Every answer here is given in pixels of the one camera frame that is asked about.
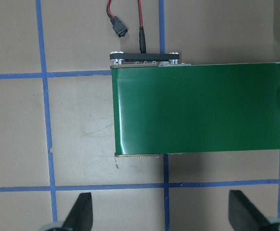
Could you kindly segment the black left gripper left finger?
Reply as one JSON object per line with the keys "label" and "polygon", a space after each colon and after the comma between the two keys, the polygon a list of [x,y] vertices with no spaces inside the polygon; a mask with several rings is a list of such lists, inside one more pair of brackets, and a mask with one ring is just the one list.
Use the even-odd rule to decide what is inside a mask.
{"label": "black left gripper left finger", "polygon": [[64,231],[90,231],[93,226],[93,205],[90,192],[80,193],[62,225]]}

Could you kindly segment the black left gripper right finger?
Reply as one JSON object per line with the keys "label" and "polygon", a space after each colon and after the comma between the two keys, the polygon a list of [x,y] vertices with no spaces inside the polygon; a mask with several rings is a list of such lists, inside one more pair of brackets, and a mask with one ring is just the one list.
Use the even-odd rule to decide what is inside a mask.
{"label": "black left gripper right finger", "polygon": [[228,220],[234,231],[278,231],[240,190],[230,190]]}

